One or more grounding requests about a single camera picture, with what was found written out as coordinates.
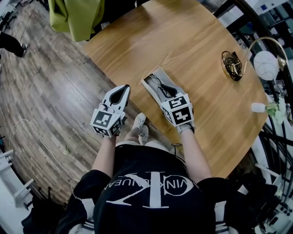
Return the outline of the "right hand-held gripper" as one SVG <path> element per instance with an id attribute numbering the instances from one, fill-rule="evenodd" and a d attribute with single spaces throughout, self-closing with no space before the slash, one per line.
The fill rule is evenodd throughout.
<path id="1" fill-rule="evenodd" d="M 166 119 L 174 126 L 180 126 L 194 120 L 193 106 L 187 94 L 176 85 L 161 84 L 157 96 Z"/>

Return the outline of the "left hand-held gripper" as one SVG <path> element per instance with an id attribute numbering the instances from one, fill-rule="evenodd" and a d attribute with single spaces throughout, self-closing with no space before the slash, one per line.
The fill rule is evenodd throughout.
<path id="1" fill-rule="evenodd" d="M 104 137 L 118 136 L 125 121 L 130 86 L 120 85 L 108 91 L 98 109 L 94 109 L 90 125 Z"/>

